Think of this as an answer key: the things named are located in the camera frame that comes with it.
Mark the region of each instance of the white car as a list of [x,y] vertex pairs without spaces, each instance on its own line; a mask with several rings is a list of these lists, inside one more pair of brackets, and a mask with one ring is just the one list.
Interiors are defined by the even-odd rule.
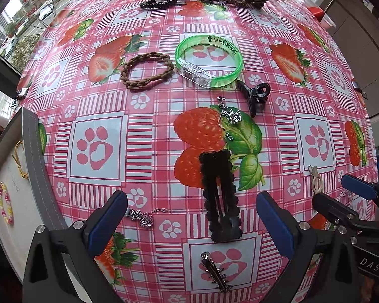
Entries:
[[39,19],[43,20],[46,17],[48,17],[49,14],[52,13],[52,10],[53,10],[53,4],[48,4],[48,5],[44,6],[41,9],[41,11],[39,12]]

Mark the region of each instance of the gold string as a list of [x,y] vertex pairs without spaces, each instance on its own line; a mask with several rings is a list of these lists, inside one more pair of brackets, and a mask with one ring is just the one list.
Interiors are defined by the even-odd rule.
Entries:
[[28,179],[28,173],[24,173],[24,171],[22,170],[22,166],[21,166],[21,163],[20,163],[20,159],[19,159],[19,157],[18,157],[18,147],[19,147],[21,144],[24,146],[24,143],[23,143],[22,141],[17,142],[17,144],[15,145],[14,154],[11,154],[11,156],[14,158],[15,162],[17,163],[18,171],[20,172],[21,176],[22,176],[24,179]]

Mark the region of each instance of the table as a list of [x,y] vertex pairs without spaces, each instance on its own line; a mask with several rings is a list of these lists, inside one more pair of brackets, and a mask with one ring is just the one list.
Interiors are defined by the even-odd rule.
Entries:
[[[372,128],[351,86],[353,75],[300,0],[269,0],[261,10],[188,1],[154,11],[142,10],[140,1],[71,0],[27,63],[20,86],[31,86],[22,105],[45,128],[53,194],[68,224],[87,219],[116,189],[126,192],[131,208],[168,209],[153,214],[151,230],[125,218],[97,259],[127,302],[259,302],[287,260],[259,220],[257,193],[267,190],[297,220],[309,220],[309,165],[317,166],[332,197],[341,194],[343,174],[377,179]],[[179,42],[197,33],[221,36],[240,49],[246,84],[271,85],[263,113],[248,117],[234,84],[206,90],[175,73],[129,91],[119,81],[124,60],[150,51],[174,58]],[[231,68],[230,57],[213,47],[196,46],[187,57],[214,74]],[[138,65],[130,78],[164,67]],[[211,107],[218,96],[244,119],[240,129],[229,129],[237,131],[229,149],[243,235],[226,244],[210,239],[198,162],[201,152],[224,145]],[[374,216],[372,202],[358,196],[353,208],[361,218]],[[234,285],[229,294],[219,294],[200,266],[205,251],[225,268]],[[312,272],[295,302],[311,279]]]

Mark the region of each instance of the black snap hair clip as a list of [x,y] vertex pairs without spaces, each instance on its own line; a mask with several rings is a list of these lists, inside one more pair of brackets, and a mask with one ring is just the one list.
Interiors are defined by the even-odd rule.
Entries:
[[236,87],[247,99],[247,105],[249,106],[251,117],[255,117],[257,112],[262,112],[264,110],[268,95],[271,92],[271,87],[268,83],[260,83],[251,89],[244,82],[237,80]]

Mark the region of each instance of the silver pendant charm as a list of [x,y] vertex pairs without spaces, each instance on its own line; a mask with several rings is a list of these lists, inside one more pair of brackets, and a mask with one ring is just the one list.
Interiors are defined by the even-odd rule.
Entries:
[[226,284],[228,282],[226,275],[221,273],[224,269],[216,267],[209,252],[201,253],[201,262],[206,268],[206,272],[209,273],[209,277],[213,279],[212,282],[217,284],[217,288],[220,289],[220,292],[229,292],[233,286]]
[[223,131],[225,131],[226,138],[228,140],[230,140],[230,141],[233,141],[234,140],[233,137],[221,125],[221,118],[222,117],[226,117],[227,121],[230,124],[236,124],[238,122],[241,122],[241,120],[242,120],[242,118],[241,118],[241,112],[240,112],[240,110],[234,111],[233,108],[227,107],[226,106],[226,102],[225,102],[225,98],[223,98],[223,97],[217,97],[217,100],[219,101],[218,106],[221,109],[217,125],[219,125],[219,127],[221,127],[223,129]]
[[168,210],[167,208],[156,208],[153,211],[143,213],[141,210],[129,209],[128,214],[125,216],[130,218],[132,221],[139,220],[139,225],[143,226],[144,228],[151,228],[153,226],[153,217],[150,214],[156,212],[168,212]]

